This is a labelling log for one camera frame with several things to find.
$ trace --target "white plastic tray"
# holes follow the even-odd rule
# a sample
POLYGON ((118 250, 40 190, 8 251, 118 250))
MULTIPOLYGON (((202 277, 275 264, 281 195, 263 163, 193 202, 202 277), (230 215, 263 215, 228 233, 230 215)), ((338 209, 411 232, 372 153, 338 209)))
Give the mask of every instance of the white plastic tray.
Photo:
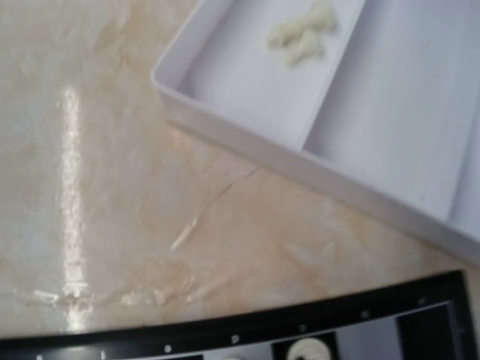
POLYGON ((185 55, 183 46, 170 58, 192 58, 190 67, 173 83, 175 61, 158 71, 159 85, 170 86, 204 104, 228 121, 266 139, 301 149, 340 64, 365 0, 332 0, 338 27, 327 34, 325 55, 287 67, 282 54, 266 46, 272 26, 308 11, 312 0, 206 0, 178 39, 188 47, 210 23, 198 53, 185 55))
POLYGON ((201 1, 152 73, 173 123, 480 265, 480 1, 331 1, 294 69, 265 37, 310 0, 201 1))

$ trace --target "white circular part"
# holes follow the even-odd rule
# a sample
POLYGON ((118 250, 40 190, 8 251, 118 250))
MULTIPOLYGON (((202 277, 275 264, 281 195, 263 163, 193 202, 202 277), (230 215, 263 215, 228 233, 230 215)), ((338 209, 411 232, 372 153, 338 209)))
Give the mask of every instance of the white circular part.
POLYGON ((323 341, 309 337, 294 343, 286 360, 332 360, 332 354, 323 341))

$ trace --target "black plastic frame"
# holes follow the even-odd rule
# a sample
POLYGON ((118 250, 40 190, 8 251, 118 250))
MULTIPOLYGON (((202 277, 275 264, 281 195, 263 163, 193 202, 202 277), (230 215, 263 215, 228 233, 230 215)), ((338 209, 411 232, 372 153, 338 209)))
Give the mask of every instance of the black plastic frame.
POLYGON ((185 353, 273 341, 449 302, 464 360, 477 360, 464 273, 453 271, 401 285, 276 310, 175 325, 92 334, 0 340, 1 360, 185 357, 185 353))

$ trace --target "marble countertop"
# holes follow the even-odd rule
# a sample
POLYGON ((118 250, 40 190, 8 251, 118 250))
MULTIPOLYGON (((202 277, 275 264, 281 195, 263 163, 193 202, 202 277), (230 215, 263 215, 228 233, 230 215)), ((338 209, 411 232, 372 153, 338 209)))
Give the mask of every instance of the marble countertop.
POLYGON ((194 3, 0 1, 0 336, 238 314, 459 268, 478 314, 479 270, 168 126, 149 71, 194 3))

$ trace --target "black panel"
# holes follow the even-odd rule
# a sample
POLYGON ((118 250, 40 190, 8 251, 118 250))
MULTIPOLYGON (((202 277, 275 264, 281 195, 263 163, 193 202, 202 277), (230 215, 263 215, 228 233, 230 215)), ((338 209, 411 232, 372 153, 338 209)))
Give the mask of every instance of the black panel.
POLYGON ((88 346, 59 349, 42 354, 43 360, 100 360, 101 353, 88 346))
MULTIPOLYGON (((316 338, 323 341, 330 349, 331 360, 340 360, 338 357, 337 337, 334 332, 327 332, 325 334, 311 336, 309 338, 316 338)), ((299 339, 273 343, 271 345, 271 351, 273 352, 274 360, 286 360, 289 348, 298 340, 299 339)))
POLYGON ((450 302, 458 323, 454 331, 460 338, 464 360, 477 360, 476 337, 464 276, 460 271, 361 294, 223 319, 94 334, 0 340, 0 359, 35 360, 32 354, 41 354, 56 356, 55 360, 71 360, 62 354, 80 348, 91 354, 92 360, 100 360, 97 356, 101 352, 106 360, 146 356, 175 358, 186 352, 233 344, 328 332, 340 326, 444 302, 450 302))
POLYGON ((397 319, 404 360, 455 360, 455 343, 448 306, 397 319))

